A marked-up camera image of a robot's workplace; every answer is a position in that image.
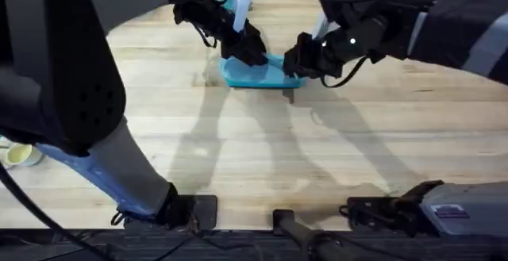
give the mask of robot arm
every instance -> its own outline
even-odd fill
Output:
[[[0,133],[66,163],[127,217],[175,227],[194,210],[206,214],[201,228],[213,228],[217,198],[178,195],[132,138],[125,88],[91,0],[0,1]]]
[[[342,76],[349,60],[385,56],[471,71],[508,84],[508,0],[320,0],[340,28],[302,33],[286,53],[287,75]]]

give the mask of blue plastic object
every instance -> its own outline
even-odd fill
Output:
[[[223,5],[234,10],[234,0],[227,0]],[[221,59],[220,71],[226,83],[231,87],[251,88],[299,88],[305,79],[289,78],[283,72],[283,56],[267,54],[268,64],[252,66],[237,58]]]

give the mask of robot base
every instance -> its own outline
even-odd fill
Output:
[[[407,202],[396,205],[403,198],[358,197],[348,198],[347,206],[341,206],[339,213],[348,218],[354,232],[404,232],[410,237],[418,233],[439,236],[436,228],[425,217],[417,203]]]
[[[146,230],[168,230],[194,227],[199,230],[211,230],[217,225],[217,196],[214,195],[178,195],[171,203],[167,220],[169,225],[157,225],[147,221],[126,218],[125,230],[143,232]]]

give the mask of blue strip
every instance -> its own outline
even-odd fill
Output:
[[[411,33],[410,44],[407,47],[407,55],[408,56],[411,55],[411,52],[413,52],[414,43],[416,42],[418,35],[420,35],[421,27],[423,26],[423,22],[425,22],[426,18],[427,18],[427,13],[421,12],[421,13],[419,13],[418,18],[416,19],[416,22],[414,23],[413,33]]]
[[[487,77],[508,49],[507,37],[508,13],[505,13],[476,41],[462,69]]]

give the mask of wooden tabletop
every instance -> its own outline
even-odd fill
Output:
[[[314,0],[254,0],[249,18],[283,53],[319,13]],[[273,209],[291,208],[316,227],[348,229],[337,217],[347,197],[400,195],[430,179],[508,180],[508,88],[466,72],[385,59],[338,90],[309,81],[290,105],[281,90],[225,86],[218,50],[176,26],[171,6],[109,42],[138,144],[181,193],[218,196],[218,228],[267,229]],[[10,173],[64,227],[110,227],[114,202],[68,167],[46,159]],[[0,208],[0,228],[43,226],[5,190]]]

